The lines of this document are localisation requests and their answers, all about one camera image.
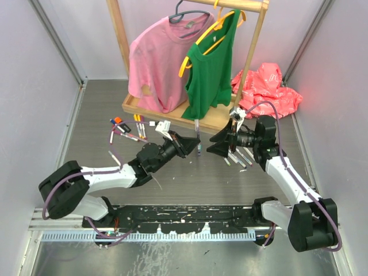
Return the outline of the thin white pen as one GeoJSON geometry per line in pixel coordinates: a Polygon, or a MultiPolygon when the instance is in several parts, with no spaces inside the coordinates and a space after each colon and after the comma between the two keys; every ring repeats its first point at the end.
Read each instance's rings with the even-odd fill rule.
{"type": "Polygon", "coordinates": [[[234,154],[234,157],[235,157],[235,159],[238,161],[238,163],[244,168],[244,169],[247,169],[247,165],[246,164],[244,164],[244,162],[241,160],[241,159],[239,159],[235,154],[234,154]]]}

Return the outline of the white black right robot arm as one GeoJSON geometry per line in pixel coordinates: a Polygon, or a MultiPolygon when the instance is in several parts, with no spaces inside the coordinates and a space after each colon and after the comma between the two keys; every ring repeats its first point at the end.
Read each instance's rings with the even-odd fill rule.
{"type": "Polygon", "coordinates": [[[207,152],[227,157],[238,147],[252,148],[256,163],[275,180],[291,204],[287,207],[275,197],[255,199],[251,209],[253,222],[260,227],[269,222],[281,227],[297,252],[318,248],[338,250],[342,242],[337,205],[330,198],[323,199],[299,176],[276,142],[278,127],[274,117],[260,116],[254,130],[234,132],[229,121],[210,138],[212,145],[207,152]]]}

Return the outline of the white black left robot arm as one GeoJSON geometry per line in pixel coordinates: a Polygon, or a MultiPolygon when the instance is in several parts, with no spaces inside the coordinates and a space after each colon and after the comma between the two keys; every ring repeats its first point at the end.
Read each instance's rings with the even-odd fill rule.
{"type": "Polygon", "coordinates": [[[115,210],[106,197],[94,197],[93,192],[145,185],[172,158],[187,157],[201,142],[175,131],[165,132],[163,139],[162,145],[146,143],[133,160],[118,162],[116,167],[90,168],[75,160],[66,162],[39,184],[44,200],[42,218],[56,220],[78,214],[103,228],[112,226],[115,210]]]}

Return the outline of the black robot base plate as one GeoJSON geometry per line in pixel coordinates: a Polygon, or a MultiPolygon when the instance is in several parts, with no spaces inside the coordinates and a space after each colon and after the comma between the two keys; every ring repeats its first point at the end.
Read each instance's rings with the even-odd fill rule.
{"type": "Polygon", "coordinates": [[[262,218],[255,207],[247,205],[125,205],[93,224],[98,229],[164,234],[200,233],[205,227],[211,234],[246,233],[252,227],[284,225],[262,218]]]}

